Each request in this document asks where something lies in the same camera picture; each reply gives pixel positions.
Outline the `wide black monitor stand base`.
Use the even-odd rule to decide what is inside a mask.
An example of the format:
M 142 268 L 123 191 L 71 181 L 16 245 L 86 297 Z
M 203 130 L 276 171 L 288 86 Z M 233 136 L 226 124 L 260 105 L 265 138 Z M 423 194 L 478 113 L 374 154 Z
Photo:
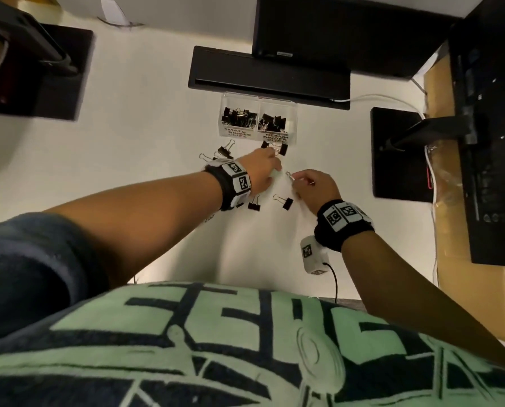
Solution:
M 195 46 L 188 87 L 350 110 L 351 73 L 258 59 L 251 54 Z

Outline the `clear two-compartment plastic box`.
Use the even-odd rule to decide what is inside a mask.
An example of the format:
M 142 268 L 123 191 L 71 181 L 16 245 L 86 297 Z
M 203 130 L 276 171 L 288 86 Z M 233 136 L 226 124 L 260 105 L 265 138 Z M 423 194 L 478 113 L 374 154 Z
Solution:
M 253 129 L 230 127 L 221 123 L 222 111 L 231 109 L 248 109 L 257 113 L 257 125 Z M 219 136 L 232 139 L 245 139 L 257 142 L 284 143 L 295 145 L 297 142 L 298 105 L 293 101 L 276 100 L 261 96 L 224 92 L 221 96 L 220 110 L 217 117 Z M 287 118 L 287 133 L 259 131 L 258 123 L 262 115 L 282 116 Z

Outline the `person's right forearm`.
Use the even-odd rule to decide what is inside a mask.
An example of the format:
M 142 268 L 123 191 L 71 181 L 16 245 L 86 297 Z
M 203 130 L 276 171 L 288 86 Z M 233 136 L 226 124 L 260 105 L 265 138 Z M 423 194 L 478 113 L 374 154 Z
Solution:
M 341 255 L 366 310 L 505 367 L 505 346 L 378 234 L 346 239 Z

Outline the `square black monitor stand base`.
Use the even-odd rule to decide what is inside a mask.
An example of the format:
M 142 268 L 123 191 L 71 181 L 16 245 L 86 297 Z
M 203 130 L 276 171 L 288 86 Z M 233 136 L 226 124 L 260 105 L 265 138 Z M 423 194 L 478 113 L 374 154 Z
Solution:
M 31 61 L 12 44 L 0 65 L 0 115 L 76 121 L 91 65 L 95 34 L 92 30 L 41 24 L 70 54 L 78 74 L 59 75 Z
M 433 202 L 433 184 L 425 148 L 388 148 L 392 137 L 422 121 L 418 113 L 373 107 L 371 121 L 372 193 L 376 198 Z

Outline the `black left wristband with markers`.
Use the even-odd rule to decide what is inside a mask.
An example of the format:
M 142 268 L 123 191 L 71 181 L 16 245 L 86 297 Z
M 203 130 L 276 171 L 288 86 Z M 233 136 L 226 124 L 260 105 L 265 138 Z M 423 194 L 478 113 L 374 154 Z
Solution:
M 249 198 L 251 180 L 238 160 L 215 159 L 205 165 L 204 171 L 215 177 L 222 189 L 221 211 L 230 211 L 240 207 Z

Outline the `pile of small binder clips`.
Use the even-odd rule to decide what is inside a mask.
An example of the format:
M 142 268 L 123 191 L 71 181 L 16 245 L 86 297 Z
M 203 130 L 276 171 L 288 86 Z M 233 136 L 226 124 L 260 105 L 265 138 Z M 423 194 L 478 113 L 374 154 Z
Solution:
M 225 107 L 222 111 L 221 123 L 230 127 L 253 129 L 257 125 L 257 113 L 248 109 L 231 109 Z

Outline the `person's right hand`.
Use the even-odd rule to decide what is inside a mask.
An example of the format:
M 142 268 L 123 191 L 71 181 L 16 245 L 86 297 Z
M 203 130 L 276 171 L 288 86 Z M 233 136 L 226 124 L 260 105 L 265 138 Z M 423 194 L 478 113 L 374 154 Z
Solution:
M 324 172 L 317 171 L 315 190 L 300 198 L 310 212 L 317 215 L 321 207 L 334 200 L 342 200 L 339 188 L 333 178 Z

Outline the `green printed dark shirt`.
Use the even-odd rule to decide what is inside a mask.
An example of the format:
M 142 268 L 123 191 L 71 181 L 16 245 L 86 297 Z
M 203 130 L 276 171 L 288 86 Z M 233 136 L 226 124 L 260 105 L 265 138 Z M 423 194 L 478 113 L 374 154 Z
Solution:
M 84 233 L 0 223 L 0 407 L 505 407 L 505 369 L 307 296 L 109 290 Z

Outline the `person's left forearm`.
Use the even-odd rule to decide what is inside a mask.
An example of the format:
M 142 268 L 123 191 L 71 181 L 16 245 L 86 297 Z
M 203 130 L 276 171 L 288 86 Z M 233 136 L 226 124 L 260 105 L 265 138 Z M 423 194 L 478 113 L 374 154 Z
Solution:
M 208 172 L 126 185 L 45 210 L 79 226 L 94 247 L 111 288 L 168 252 L 222 206 Z

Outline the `black wristband with markers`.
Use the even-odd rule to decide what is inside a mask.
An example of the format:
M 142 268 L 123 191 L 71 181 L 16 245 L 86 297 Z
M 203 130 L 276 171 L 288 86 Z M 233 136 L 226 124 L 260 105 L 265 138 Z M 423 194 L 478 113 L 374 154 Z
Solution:
M 356 205 L 341 199 L 325 203 L 317 212 L 314 238 L 318 244 L 340 252 L 346 240 L 363 232 L 374 232 L 371 218 Z
M 215 159 L 205 165 L 204 171 L 215 177 L 222 189 L 221 211 L 230 211 L 240 207 L 249 198 L 251 180 L 238 160 Z

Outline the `pile of medium binder clips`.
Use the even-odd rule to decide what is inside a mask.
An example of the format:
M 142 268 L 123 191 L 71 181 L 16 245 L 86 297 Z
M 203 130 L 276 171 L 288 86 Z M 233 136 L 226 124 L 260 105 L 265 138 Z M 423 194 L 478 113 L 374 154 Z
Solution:
M 287 118 L 264 113 L 258 123 L 259 131 L 287 133 Z

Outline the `white paper tag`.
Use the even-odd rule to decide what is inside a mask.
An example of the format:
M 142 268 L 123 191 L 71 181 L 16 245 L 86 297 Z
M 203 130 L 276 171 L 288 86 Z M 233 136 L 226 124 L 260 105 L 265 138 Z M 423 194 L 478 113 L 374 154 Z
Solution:
M 100 5 L 102 16 L 98 16 L 97 19 L 106 25 L 119 29 L 133 29 L 145 26 L 143 23 L 128 20 L 115 0 L 100 0 Z

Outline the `black right wristband with markers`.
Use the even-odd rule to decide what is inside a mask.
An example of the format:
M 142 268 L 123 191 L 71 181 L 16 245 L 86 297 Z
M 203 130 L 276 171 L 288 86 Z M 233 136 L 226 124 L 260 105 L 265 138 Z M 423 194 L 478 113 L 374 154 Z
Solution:
M 317 212 L 314 238 L 318 244 L 340 252 L 346 240 L 363 232 L 374 232 L 371 218 L 356 205 L 341 199 L 325 203 Z

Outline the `person's left hand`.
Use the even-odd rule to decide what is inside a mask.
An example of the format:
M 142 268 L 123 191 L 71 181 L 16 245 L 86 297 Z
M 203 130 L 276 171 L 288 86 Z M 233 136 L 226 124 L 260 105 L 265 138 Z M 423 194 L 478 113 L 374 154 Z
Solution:
M 258 195 L 269 189 L 274 179 L 271 176 L 272 181 L 261 182 L 261 148 L 256 149 L 247 155 L 239 157 L 237 161 L 242 164 L 249 175 L 251 182 L 251 197 L 254 197 L 255 195 Z

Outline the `black monitor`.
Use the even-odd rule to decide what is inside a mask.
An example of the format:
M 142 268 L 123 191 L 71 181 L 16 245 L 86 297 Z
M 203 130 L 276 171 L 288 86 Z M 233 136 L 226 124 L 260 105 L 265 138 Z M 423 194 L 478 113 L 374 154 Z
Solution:
M 459 21 L 369 0 L 257 0 L 252 54 L 410 80 Z
M 505 0 L 483 0 L 448 39 L 471 261 L 505 267 Z

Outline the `brown cardboard sheet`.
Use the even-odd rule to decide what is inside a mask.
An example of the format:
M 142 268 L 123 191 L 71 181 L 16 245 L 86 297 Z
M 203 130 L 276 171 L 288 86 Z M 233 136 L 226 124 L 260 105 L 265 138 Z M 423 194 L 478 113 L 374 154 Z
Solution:
M 435 182 L 435 282 L 505 345 L 505 267 L 471 262 L 458 144 L 437 141 L 427 154 Z

